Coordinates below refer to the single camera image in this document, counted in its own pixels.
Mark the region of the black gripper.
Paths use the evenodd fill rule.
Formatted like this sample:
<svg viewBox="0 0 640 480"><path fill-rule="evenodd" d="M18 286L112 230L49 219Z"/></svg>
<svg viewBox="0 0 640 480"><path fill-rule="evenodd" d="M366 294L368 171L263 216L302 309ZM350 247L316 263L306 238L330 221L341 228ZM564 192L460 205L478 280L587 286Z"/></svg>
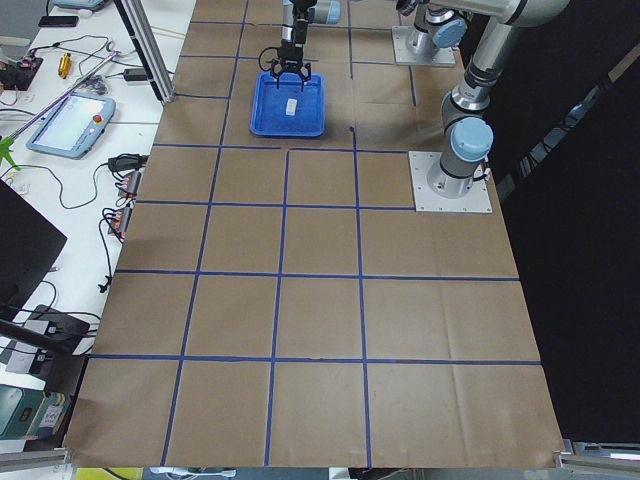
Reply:
<svg viewBox="0 0 640 480"><path fill-rule="evenodd" d="M284 73L298 75L301 79L301 91L311 80L311 64L303 63L303 47L292 42L282 42L276 49L277 57L270 62L269 73L276 88L280 86L280 76Z"/></svg>

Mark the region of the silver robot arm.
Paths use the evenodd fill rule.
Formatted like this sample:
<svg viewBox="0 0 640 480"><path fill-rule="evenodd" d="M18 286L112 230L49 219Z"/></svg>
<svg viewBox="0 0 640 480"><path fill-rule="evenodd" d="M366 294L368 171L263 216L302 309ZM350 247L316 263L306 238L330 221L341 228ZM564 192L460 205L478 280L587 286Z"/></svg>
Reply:
<svg viewBox="0 0 640 480"><path fill-rule="evenodd" d="M494 140L483 119L490 91L502 73L520 30L543 25L558 16L566 1L436 1L437 8L487 15L490 20L466 67L464 78L441 104L446 142L427 182L438 195L465 196L475 181L474 172L486 160Z"/></svg>
<svg viewBox="0 0 640 480"><path fill-rule="evenodd" d="M341 18L338 1L284 1L280 44L276 56L260 69L276 84L284 76L295 76L304 87L312 78L312 67L304 60L308 27L333 25ZM398 14L414 16L411 26L392 28L395 62L402 65L448 67L455 64L453 48L463 39L467 22L451 8L437 7L428 1L398 1Z"/></svg>

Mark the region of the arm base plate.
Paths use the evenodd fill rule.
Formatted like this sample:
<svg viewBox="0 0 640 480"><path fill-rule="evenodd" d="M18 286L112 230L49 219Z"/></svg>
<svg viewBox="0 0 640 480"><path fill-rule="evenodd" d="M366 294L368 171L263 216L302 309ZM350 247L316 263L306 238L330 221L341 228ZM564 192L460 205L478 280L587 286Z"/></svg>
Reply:
<svg viewBox="0 0 640 480"><path fill-rule="evenodd" d="M491 214L488 181L482 166L471 177L457 179L441 169L440 157L440 152L408 152L415 211Z"/></svg>
<svg viewBox="0 0 640 480"><path fill-rule="evenodd" d="M452 47L437 47L428 33L413 26L394 26L391 37L397 65L453 68L456 64Z"/></svg>

